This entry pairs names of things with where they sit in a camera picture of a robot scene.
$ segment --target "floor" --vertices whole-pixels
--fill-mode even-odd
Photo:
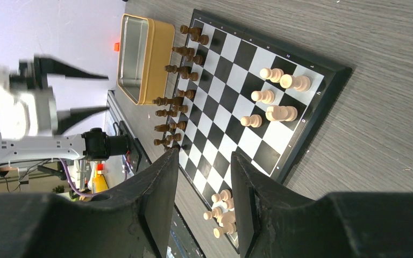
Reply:
[[[193,8],[226,17],[354,68],[354,73],[285,185],[307,197],[330,191],[413,192],[413,1],[404,0],[135,0],[126,12],[188,24]],[[175,45],[186,38],[179,33]],[[180,64],[178,55],[172,65]],[[174,90],[170,74],[166,95]],[[151,160],[163,148],[153,126],[157,107],[135,106],[117,90],[117,101]],[[176,205],[206,257],[238,257],[215,239],[214,222],[180,173]]]

